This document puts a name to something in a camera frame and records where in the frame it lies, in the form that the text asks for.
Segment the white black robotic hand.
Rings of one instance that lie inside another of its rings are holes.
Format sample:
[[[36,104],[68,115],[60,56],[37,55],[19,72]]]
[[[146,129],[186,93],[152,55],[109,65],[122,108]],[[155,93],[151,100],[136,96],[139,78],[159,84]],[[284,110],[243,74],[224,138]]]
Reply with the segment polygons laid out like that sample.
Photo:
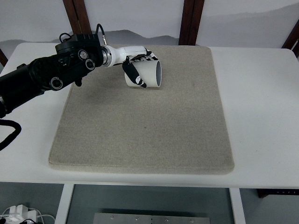
[[[131,82],[143,88],[146,88],[147,85],[140,77],[140,74],[133,65],[133,62],[158,61],[156,55],[143,46],[113,48],[107,45],[106,56],[107,67],[122,63],[122,68]]]

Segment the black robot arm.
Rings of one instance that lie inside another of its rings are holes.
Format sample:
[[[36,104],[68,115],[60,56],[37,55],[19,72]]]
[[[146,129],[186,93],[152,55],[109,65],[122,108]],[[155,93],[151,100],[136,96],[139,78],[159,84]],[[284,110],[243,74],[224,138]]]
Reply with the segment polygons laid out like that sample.
[[[132,83],[146,88],[134,62],[156,61],[157,57],[144,46],[113,48],[100,44],[98,33],[73,34],[55,46],[56,54],[22,64],[0,78],[0,116],[45,91],[58,91],[72,83],[82,85],[82,78],[95,68],[122,65]]]

